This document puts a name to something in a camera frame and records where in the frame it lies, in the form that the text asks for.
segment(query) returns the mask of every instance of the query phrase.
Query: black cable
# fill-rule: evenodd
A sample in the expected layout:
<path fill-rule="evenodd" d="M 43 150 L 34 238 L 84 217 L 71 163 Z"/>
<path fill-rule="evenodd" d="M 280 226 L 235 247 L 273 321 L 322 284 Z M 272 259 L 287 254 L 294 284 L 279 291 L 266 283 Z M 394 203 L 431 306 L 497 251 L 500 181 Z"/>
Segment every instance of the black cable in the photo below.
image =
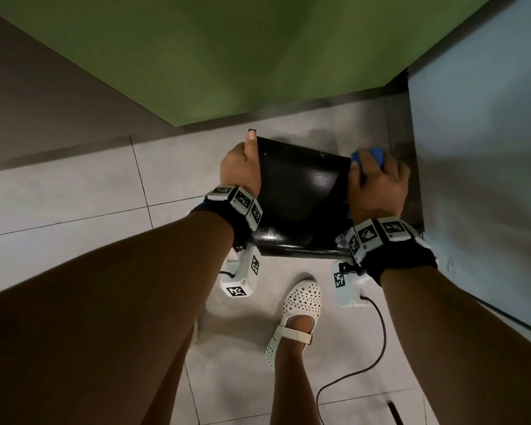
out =
<path fill-rule="evenodd" d="M 383 347 L 382 347 L 382 352 L 379 354 L 379 357 L 375 360 L 375 362 L 373 364 L 371 364 L 369 367 L 364 368 L 363 370 L 360 370 L 360 371 L 355 371 L 354 373 L 350 373 L 349 375 L 343 376 L 340 379 L 336 379 L 336 380 L 334 380 L 334 382 L 330 382 L 328 385 L 325 385 L 325 386 L 323 386 L 322 388 L 319 389 L 319 391 L 317 393 L 317 399 L 315 400 L 315 404 L 317 405 L 317 413 L 319 415 L 320 422 L 323 425 L 325 425 L 325 423 L 323 422 L 323 418 L 320 416 L 320 411 L 319 411 L 319 395 L 320 395 L 320 393 L 323 392 L 323 390 L 325 390 L 329 386 L 332 386 L 335 383 L 340 382 L 341 380 L 344 380 L 344 379 L 347 379 L 349 377 L 352 377 L 352 376 L 355 376 L 355 375 L 359 375 L 360 373 L 365 373 L 366 371 L 371 370 L 372 368 L 374 368 L 381 361 L 381 359 L 383 357 L 383 354 L 386 351 L 387 332 L 386 332 L 386 324 L 383 322 L 382 312 L 379 311 L 378 306 L 376 306 L 375 302 L 372 301 L 370 298 L 364 297 L 364 296 L 360 296 L 360 298 L 362 300 L 368 300 L 369 302 L 372 303 L 372 305 L 375 307 L 376 312 L 379 314 L 380 320 L 382 321 L 382 329 L 383 329 Z"/>
<path fill-rule="evenodd" d="M 231 273 L 231 272 L 228 272 L 228 271 L 219 271 L 219 274 L 227 274 L 232 279 L 234 279 L 236 277 L 236 275 L 234 273 Z"/>

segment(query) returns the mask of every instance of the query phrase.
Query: tiled floor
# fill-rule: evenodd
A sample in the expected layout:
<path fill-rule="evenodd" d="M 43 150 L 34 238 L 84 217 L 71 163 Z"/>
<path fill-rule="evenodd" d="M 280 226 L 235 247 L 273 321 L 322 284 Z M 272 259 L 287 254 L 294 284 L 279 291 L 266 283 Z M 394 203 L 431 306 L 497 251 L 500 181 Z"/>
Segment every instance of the tiled floor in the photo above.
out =
<path fill-rule="evenodd" d="M 0 171 L 0 290 L 186 215 L 197 197 L 219 182 L 220 160 L 250 127 L 263 137 L 341 155 L 358 146 L 407 149 L 409 122 L 401 104 L 405 96 L 381 97 L 157 141 L 136 138 L 132 144 L 123 138 L 117 147 Z M 263 350 L 285 293 L 302 272 L 323 287 L 323 314 L 304 359 L 313 390 L 369 365 L 382 345 L 379 318 L 369 307 L 337 306 L 330 265 L 329 260 L 266 258 L 260 285 L 245 300 L 229 299 L 215 286 L 200 318 L 198 344 L 187 356 L 171 423 L 268 422 L 273 373 Z M 423 395 L 382 291 L 374 284 L 366 294 L 382 309 L 387 351 L 375 369 L 322 394 L 325 423 L 391 424 L 385 401 L 393 400 L 404 423 L 424 424 Z"/>

